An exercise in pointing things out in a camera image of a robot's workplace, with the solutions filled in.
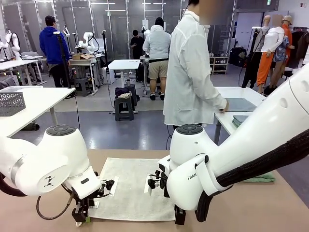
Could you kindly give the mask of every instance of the person in white hoodie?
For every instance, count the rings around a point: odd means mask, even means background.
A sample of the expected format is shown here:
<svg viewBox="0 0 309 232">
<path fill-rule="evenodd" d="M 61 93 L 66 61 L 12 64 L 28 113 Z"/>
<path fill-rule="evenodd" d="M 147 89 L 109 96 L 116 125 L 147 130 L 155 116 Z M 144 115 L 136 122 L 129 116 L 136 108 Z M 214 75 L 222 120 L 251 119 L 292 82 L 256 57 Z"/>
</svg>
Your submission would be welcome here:
<svg viewBox="0 0 309 232">
<path fill-rule="evenodd" d="M 225 112 L 228 102 L 213 86 L 207 36 L 210 26 L 199 23 L 199 0 L 172 33 L 164 101 L 164 122 L 174 129 L 184 124 L 212 124 L 214 108 Z"/>
<path fill-rule="evenodd" d="M 160 99 L 164 100 L 166 76 L 169 64 L 169 46 L 171 35 L 163 30 L 164 21 L 157 18 L 146 37 L 143 50 L 149 53 L 149 78 L 150 78 L 150 99 L 155 100 L 155 89 L 157 79 L 160 77 L 161 93 Z"/>
</svg>

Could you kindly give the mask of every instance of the man in blue jacket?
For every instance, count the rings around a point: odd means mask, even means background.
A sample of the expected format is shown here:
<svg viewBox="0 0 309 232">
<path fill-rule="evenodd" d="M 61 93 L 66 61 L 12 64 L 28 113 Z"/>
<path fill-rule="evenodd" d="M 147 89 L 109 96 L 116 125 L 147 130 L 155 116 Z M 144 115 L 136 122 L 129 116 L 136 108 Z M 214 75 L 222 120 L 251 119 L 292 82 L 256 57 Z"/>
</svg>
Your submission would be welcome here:
<svg viewBox="0 0 309 232">
<path fill-rule="evenodd" d="M 46 16 L 45 23 L 47 27 L 40 33 L 40 48 L 47 57 L 48 69 L 54 78 L 55 86 L 68 87 L 65 75 L 65 68 L 67 67 L 63 64 L 58 38 L 54 35 L 54 32 L 58 31 L 56 29 L 56 20 L 53 16 Z M 62 33 L 60 33 L 60 36 L 62 38 L 62 46 L 66 55 L 67 65 L 70 65 L 68 46 Z"/>
</svg>

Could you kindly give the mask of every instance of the gray basket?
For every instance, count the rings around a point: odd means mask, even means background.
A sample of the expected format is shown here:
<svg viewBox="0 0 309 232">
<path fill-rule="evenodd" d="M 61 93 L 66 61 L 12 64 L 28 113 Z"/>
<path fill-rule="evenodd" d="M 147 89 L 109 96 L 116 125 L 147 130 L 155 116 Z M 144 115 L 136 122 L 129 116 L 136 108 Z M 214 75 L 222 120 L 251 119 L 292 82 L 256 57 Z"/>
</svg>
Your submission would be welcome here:
<svg viewBox="0 0 309 232">
<path fill-rule="evenodd" d="M 0 116 L 13 116 L 25 108 L 23 93 L 0 92 Z"/>
</svg>

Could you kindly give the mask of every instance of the logo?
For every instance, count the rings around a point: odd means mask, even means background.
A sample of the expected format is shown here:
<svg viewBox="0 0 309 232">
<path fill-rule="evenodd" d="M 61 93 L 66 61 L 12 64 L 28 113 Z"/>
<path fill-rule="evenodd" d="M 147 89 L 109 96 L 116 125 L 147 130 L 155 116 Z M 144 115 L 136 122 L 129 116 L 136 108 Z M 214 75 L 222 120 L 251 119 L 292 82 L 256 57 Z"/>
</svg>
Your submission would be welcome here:
<svg viewBox="0 0 309 232">
<path fill-rule="evenodd" d="M 196 174 L 196 173 L 194 173 L 193 175 L 190 175 L 190 176 L 188 177 L 188 180 L 192 180 L 194 177 L 197 177 L 197 174 Z"/>
<path fill-rule="evenodd" d="M 51 183 L 51 181 L 54 179 L 54 177 L 51 177 L 51 176 L 48 176 L 45 178 L 45 180 L 47 180 L 47 185 L 45 185 L 44 187 L 47 187 L 47 186 L 51 186 L 53 187 L 54 185 Z"/>
</svg>

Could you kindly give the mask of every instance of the blue jacket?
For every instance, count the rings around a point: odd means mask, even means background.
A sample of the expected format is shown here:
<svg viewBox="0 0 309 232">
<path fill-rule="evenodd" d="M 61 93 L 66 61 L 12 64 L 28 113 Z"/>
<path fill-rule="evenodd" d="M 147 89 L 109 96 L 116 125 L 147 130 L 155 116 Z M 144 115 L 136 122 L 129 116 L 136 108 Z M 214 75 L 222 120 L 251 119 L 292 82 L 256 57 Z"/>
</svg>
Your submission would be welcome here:
<svg viewBox="0 0 309 232">
<path fill-rule="evenodd" d="M 54 27 L 45 27 L 40 32 L 40 48 L 47 57 L 47 63 L 49 64 L 62 64 L 62 57 L 58 38 L 53 33 L 58 31 Z M 66 60 L 70 59 L 67 43 L 62 33 L 60 33 L 62 39 L 62 46 L 66 55 Z"/>
</svg>

